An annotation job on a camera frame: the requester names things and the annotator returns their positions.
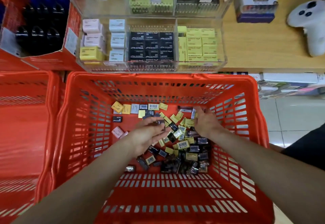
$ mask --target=hand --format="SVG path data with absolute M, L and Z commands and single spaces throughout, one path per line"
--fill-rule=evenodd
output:
M 161 117 L 149 117 L 136 125 L 136 129 L 131 131 L 127 136 L 131 139 L 132 148 L 134 150 L 134 157 L 142 155 L 148 147 L 156 141 L 167 137 L 171 128 L 167 127 L 164 130 L 164 123 L 155 125 L 153 122 L 158 120 L 164 120 Z
M 197 113 L 197 118 L 194 121 L 195 130 L 202 136 L 211 139 L 212 131 L 227 131 L 218 122 L 215 114 L 211 110 L 203 112 L 201 107 L 194 107 Z

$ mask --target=red shopping basket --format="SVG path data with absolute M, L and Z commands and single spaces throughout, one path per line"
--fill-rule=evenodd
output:
M 68 76 L 58 118 L 55 187 L 117 141 L 111 135 L 114 127 L 131 131 L 139 122 L 136 114 L 123 114 L 122 123 L 113 123 L 115 101 L 164 102 L 168 117 L 177 113 L 177 105 L 200 105 L 211 109 L 230 131 L 268 146 L 256 81 L 250 76 L 75 72 Z M 212 155 L 208 173 L 190 177 L 161 174 L 158 167 L 144 172 L 137 165 L 136 173 L 121 176 L 96 222 L 273 223 L 272 202 L 240 165 L 216 145 Z
M 61 85 L 53 72 L 0 73 L 0 223 L 50 192 Z

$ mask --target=white game controller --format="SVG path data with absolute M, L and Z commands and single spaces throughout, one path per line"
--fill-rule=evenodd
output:
M 299 5 L 290 13 L 287 23 L 304 28 L 311 56 L 325 53 L 325 0 L 311 0 Z

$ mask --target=forearm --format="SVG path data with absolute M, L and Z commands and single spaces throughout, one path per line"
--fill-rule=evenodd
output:
M 213 131 L 209 138 L 241 165 L 292 222 L 324 222 L 325 172 L 228 131 Z
M 113 144 L 90 165 L 50 193 L 14 224 L 93 223 L 116 181 L 132 159 L 128 137 Z

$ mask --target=wooden shelf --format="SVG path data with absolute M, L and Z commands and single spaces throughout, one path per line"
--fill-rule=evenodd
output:
M 270 24 L 237 23 L 234 6 L 224 17 L 228 63 L 222 71 L 325 72 L 325 55 L 312 58 L 302 28 L 286 24 L 288 14 L 309 0 L 278 0 Z

